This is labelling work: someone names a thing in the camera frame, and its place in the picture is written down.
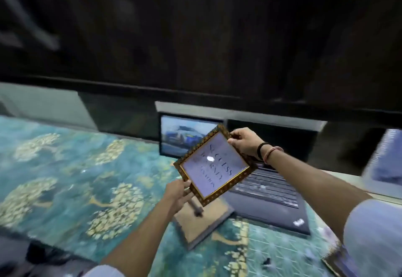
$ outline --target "laptop logo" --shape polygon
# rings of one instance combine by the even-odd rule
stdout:
[[[304,220],[298,219],[297,221],[294,221],[293,224],[297,227],[302,226],[304,224]]]

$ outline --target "laptop keyboard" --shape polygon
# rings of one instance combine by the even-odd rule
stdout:
[[[296,190],[274,172],[257,169],[235,185],[232,192],[299,208]]]

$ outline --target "framed text sign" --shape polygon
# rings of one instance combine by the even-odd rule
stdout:
[[[190,190],[205,206],[257,167],[228,143],[230,133],[219,124],[192,147],[174,166],[183,180],[190,179]]]

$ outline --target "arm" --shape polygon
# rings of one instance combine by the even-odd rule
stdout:
[[[125,277],[148,276],[166,227],[173,215],[193,197],[193,193],[185,190],[189,186],[190,181],[175,180],[169,183],[162,200],[138,228],[101,261],[101,264],[118,269]]]
[[[231,145],[245,154],[257,157],[257,147],[263,142],[257,134],[248,128],[234,130],[231,134],[234,137],[228,140]],[[271,147],[264,145],[261,155],[264,157]],[[361,202],[372,198],[363,190],[284,152],[274,150],[267,163],[302,195],[342,242],[350,212]]]

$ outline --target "black wristband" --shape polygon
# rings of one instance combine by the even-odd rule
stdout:
[[[269,145],[269,142],[263,142],[263,143],[260,144],[260,145],[258,146],[258,148],[257,148],[257,155],[258,155],[258,158],[259,158],[260,160],[263,160],[263,157],[261,156],[261,147],[264,146],[264,145]]]

